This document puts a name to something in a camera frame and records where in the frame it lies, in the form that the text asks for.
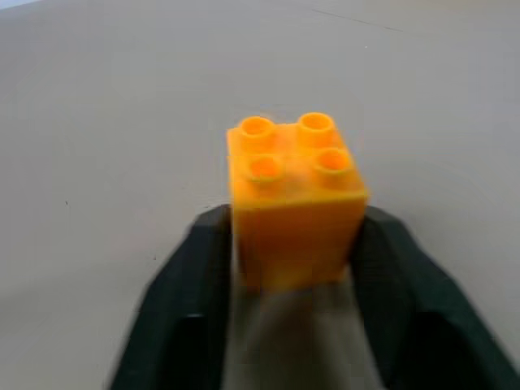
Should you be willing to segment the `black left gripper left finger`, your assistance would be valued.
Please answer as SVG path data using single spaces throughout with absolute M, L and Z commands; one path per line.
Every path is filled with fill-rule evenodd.
M 145 291 L 110 390 L 220 390 L 231 301 L 231 210 L 198 215 Z

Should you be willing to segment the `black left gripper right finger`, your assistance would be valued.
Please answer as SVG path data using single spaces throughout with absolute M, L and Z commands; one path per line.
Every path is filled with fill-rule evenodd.
M 520 375 L 464 293 L 399 219 L 368 207 L 350 264 L 386 390 L 520 390 Z

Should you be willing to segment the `orange studded building block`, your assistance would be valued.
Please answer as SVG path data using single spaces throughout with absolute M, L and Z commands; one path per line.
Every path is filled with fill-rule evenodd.
M 246 288 L 288 291 L 345 277 L 369 190 L 331 116 L 244 118 L 227 131 L 227 166 Z

